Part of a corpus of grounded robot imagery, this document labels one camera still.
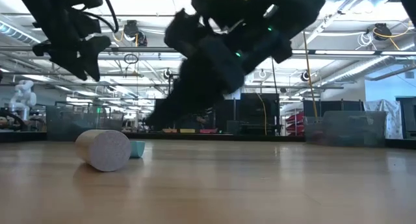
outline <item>ceiling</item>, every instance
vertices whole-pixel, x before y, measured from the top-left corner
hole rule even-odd
[[[309,26],[305,31],[307,37],[310,37],[320,25],[324,22],[329,21],[326,25],[326,28],[317,33],[316,38],[311,40],[308,43],[308,49],[323,49],[323,50],[383,50],[391,48],[392,43],[387,40],[384,42],[373,41],[374,45],[369,45],[368,47],[360,47],[359,40],[362,37],[362,34],[368,29],[372,29],[375,23],[386,23],[387,26],[391,29],[393,34],[400,34],[406,31],[408,27],[408,15],[403,9],[401,3],[391,3],[387,2],[380,4],[378,6],[373,6],[369,1],[362,1],[360,4],[347,10],[344,14],[340,16],[336,15],[337,9],[345,2],[346,0],[338,1],[327,1],[324,8],[320,12],[320,16],[314,24]],[[128,19],[135,19],[138,21],[138,26],[146,34],[148,38],[148,47],[166,47],[163,42],[163,32],[169,22],[172,20],[173,14],[176,11],[185,8],[188,13],[193,13],[194,9],[190,5],[190,0],[111,0],[111,3],[116,12],[118,21],[120,25],[123,25]],[[101,15],[112,22],[112,18],[106,15],[109,15],[109,8],[106,4],[99,8],[88,10],[89,12]],[[0,0],[0,16],[4,16],[7,20],[13,22],[14,25],[18,25],[22,30],[33,33],[34,37],[44,38],[42,31],[37,31],[33,28],[32,22],[34,21],[29,11],[26,9],[25,5],[21,0]],[[131,42],[123,40],[122,42],[117,42],[114,40],[112,33],[109,32],[109,28],[106,25],[102,25],[104,34],[109,36],[114,45],[112,46],[131,46]],[[410,30],[409,33],[397,38],[397,41],[406,41],[410,40],[413,36],[413,30]],[[120,38],[121,34],[118,33],[115,37]],[[293,38],[292,46],[293,49],[303,48],[304,41],[302,35],[298,35]],[[0,45],[11,45],[11,46],[27,46],[21,42],[16,41],[13,38],[9,38],[4,34],[0,34]],[[41,68],[28,67],[27,64],[16,62],[18,66],[13,66],[12,68],[8,66],[10,71],[28,71],[28,72],[65,72],[63,69],[53,71],[52,64],[47,60],[37,60],[33,58],[33,54],[30,53],[16,53],[21,58],[27,58],[35,64],[39,64]],[[158,56],[156,53],[141,53],[141,57],[155,57]],[[115,77],[115,76],[105,76],[103,75],[102,80],[108,82],[112,85],[117,84],[166,84],[166,80],[163,79],[163,72],[167,68],[170,71],[178,72],[178,67],[181,64],[180,54],[177,53],[163,53],[161,56],[163,60],[144,60],[141,59],[140,62],[133,65],[126,64],[120,55],[117,60],[100,60],[99,67],[102,74],[106,73],[123,73],[132,74],[133,72],[138,72],[144,75],[142,78],[138,77]],[[7,56],[0,56],[0,60],[10,62],[15,61],[10,59]],[[351,58],[330,58],[325,56],[314,56],[311,57],[309,63],[311,67],[311,72],[315,76],[315,80],[323,79],[328,75],[345,68],[351,63],[356,62],[357,60],[352,60]],[[292,86],[304,84],[300,80],[300,75],[307,68],[306,58],[296,57],[284,61],[281,64],[274,64],[276,69],[276,83],[277,85],[282,86]],[[45,82],[63,82],[63,83],[82,83],[80,80],[71,76],[49,76],[49,81]],[[257,70],[246,79],[247,84],[264,84],[271,85],[274,82],[272,75],[272,61],[270,59],[261,63]],[[95,86],[67,86],[68,89],[73,91],[78,90],[88,90],[89,92],[97,92],[103,95],[114,95],[111,93],[101,93],[103,88],[97,88]],[[131,92],[138,94],[141,97],[158,97],[161,96],[161,92],[166,93],[166,88],[155,88],[144,87],[126,87]],[[262,89],[262,92],[274,92],[274,89]]]

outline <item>white ceiling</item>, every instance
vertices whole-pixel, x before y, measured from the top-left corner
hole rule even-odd
[[[194,10],[190,5],[190,0],[111,0],[111,3],[114,7],[114,10],[121,21],[121,24],[124,23],[127,19],[138,20],[138,24],[141,29],[146,31],[146,36],[148,37],[148,46],[149,47],[164,47],[166,46],[163,43],[163,31],[169,22],[172,20],[171,17],[157,17],[157,15],[172,15],[181,8],[185,8],[188,13],[193,13]],[[336,13],[339,6],[342,4],[342,1],[338,2],[327,2],[324,8],[320,12],[320,16],[317,21],[312,24],[306,31],[313,32],[319,24],[322,23],[322,20],[325,17],[331,16]],[[95,14],[110,14],[108,6],[104,4],[103,6],[90,10]],[[0,14],[4,14],[14,23],[26,27],[27,30],[32,31],[32,22],[33,18],[25,15],[9,15],[9,14],[27,14],[29,11],[26,9],[25,5],[21,0],[0,0]],[[138,15],[151,15],[153,17],[143,17]],[[376,8],[369,5],[368,2],[364,1],[359,6],[353,8],[352,10],[346,12],[345,15],[339,16],[329,27],[314,39],[309,45],[310,49],[357,49],[359,44],[357,42],[357,32],[365,32],[367,28],[373,27],[375,23],[385,22],[390,28],[393,28],[393,33],[401,33],[406,30],[406,26],[401,24],[401,22],[406,21],[408,16],[403,9],[401,3],[386,3],[380,5]],[[41,31],[35,31],[39,35],[42,34]],[[398,38],[399,40],[407,40],[406,36]],[[374,42],[375,46],[378,49],[385,49],[386,47],[391,46],[391,42]],[[18,42],[7,38],[4,35],[0,34],[0,45],[18,45],[21,46]],[[118,43],[119,46],[130,46],[130,43],[122,42]],[[43,66],[51,66],[49,62],[35,60],[35,62],[42,63]],[[319,75],[329,74],[336,71],[352,61],[350,60],[321,60],[321,59],[311,59],[310,65],[313,73],[318,72]],[[148,64],[154,68],[159,75],[162,75],[164,68],[171,68],[173,71],[177,71],[180,66],[180,61],[148,61]],[[120,61],[122,69],[127,67],[127,64],[123,61]],[[99,61],[99,66],[101,72],[111,72],[117,73],[119,68],[114,61]],[[306,60],[305,59],[290,59],[282,64],[276,64],[276,81],[281,85],[289,85],[300,82],[299,76],[301,72],[306,70]],[[158,76],[150,72],[149,68],[140,63],[138,65],[139,72],[142,72],[145,77],[143,79],[136,78],[123,78],[123,77],[104,77],[103,79],[112,79],[119,83],[160,83]],[[261,78],[259,73],[263,70],[266,72],[266,77]],[[261,63],[254,76],[250,81],[257,82],[272,82],[273,76],[271,75],[272,63],[271,60],[266,60]]]

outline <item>red object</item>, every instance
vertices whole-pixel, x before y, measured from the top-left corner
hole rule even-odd
[[[202,129],[200,130],[201,134],[215,134],[218,129]]]
[[[286,127],[286,131],[290,131],[290,132],[303,132],[304,131],[304,126],[303,125],[297,125],[295,126],[295,124],[293,123],[292,125],[289,125]]]
[[[294,123],[296,120],[298,123],[303,123],[305,117],[305,112],[299,112],[298,114],[294,114],[291,117],[286,119],[286,123]]]

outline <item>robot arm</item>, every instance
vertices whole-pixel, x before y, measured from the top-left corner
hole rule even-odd
[[[103,0],[22,0],[36,22],[35,27],[41,28],[48,40],[33,47],[37,56],[45,53],[51,61],[67,69],[76,77],[86,80],[86,73],[99,81],[98,54],[109,47],[111,41],[106,36],[90,35],[101,33],[97,19],[100,18],[72,6],[83,4],[84,9],[95,8],[103,4]],[[106,0],[115,18],[109,0]]]
[[[211,107],[240,88],[266,58],[277,63],[290,58],[291,38],[316,20],[325,1],[192,0],[197,13],[178,12],[165,33],[165,43],[187,57],[179,82],[147,123],[163,125]],[[414,2],[403,0],[413,22]],[[215,33],[210,19],[225,33]]]
[[[36,105],[36,94],[32,92],[33,81],[19,81],[14,87],[15,93],[10,100],[11,112],[21,111],[23,121],[29,120],[29,110]]]
[[[101,29],[92,14],[75,10],[101,6],[103,0],[22,0],[48,41],[34,46],[36,55],[48,53],[51,61],[82,80],[89,74],[99,80],[97,57],[111,44],[105,36],[89,35]],[[109,0],[106,0],[115,18]],[[415,23],[415,0],[402,0]],[[292,56],[291,38],[312,24],[325,0],[192,0],[195,15],[184,10],[175,15],[165,33],[165,43],[186,56],[179,82],[165,102],[147,119],[163,125],[180,116],[212,107],[244,84],[264,59],[280,63]],[[215,32],[213,20],[223,33]]]

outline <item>foam cylinder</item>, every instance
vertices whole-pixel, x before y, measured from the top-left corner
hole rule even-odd
[[[118,131],[85,131],[78,136],[75,146],[79,158],[103,172],[124,167],[131,154],[129,139]]]
[[[132,141],[130,158],[142,158],[144,152],[144,142]]]

